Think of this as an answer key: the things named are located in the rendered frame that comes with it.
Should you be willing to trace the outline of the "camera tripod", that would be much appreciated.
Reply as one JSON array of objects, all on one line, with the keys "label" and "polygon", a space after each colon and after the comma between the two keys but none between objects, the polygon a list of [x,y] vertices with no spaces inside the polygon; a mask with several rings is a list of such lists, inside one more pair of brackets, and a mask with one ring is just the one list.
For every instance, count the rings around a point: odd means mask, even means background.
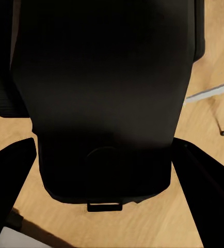
[{"label": "camera tripod", "polygon": [[[224,84],[222,84],[220,86],[217,86],[217,87],[214,87],[212,89],[205,90],[203,92],[197,93],[195,95],[191,95],[189,97],[186,97],[184,99],[183,106],[185,106],[185,105],[187,105],[189,103],[192,103],[192,102],[196,102],[196,101],[199,101],[199,100],[202,100],[202,99],[217,95],[217,94],[221,94],[223,92],[224,92]],[[221,132],[221,135],[224,136],[224,131]]]}]

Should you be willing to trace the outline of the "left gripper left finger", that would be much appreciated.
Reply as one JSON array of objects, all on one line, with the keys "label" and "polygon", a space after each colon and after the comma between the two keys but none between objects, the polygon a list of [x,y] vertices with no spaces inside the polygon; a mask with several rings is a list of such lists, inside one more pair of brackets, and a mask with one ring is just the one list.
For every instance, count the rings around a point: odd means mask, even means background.
[{"label": "left gripper left finger", "polygon": [[0,151],[0,234],[36,157],[32,137]]}]

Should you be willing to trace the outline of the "digital camera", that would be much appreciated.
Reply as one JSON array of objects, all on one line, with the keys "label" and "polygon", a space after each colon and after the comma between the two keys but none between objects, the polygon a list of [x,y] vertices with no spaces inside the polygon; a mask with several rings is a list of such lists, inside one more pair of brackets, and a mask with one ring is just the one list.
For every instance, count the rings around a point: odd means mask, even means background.
[{"label": "digital camera", "polygon": [[0,0],[0,117],[31,118],[44,188],[88,212],[168,189],[204,0]]}]

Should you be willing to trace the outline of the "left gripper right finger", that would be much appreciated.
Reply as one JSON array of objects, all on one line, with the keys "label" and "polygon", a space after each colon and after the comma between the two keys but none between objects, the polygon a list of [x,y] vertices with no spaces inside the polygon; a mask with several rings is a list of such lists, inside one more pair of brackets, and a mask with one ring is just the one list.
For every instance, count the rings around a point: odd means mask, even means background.
[{"label": "left gripper right finger", "polygon": [[196,145],[176,137],[171,162],[204,248],[224,248],[224,166]]}]

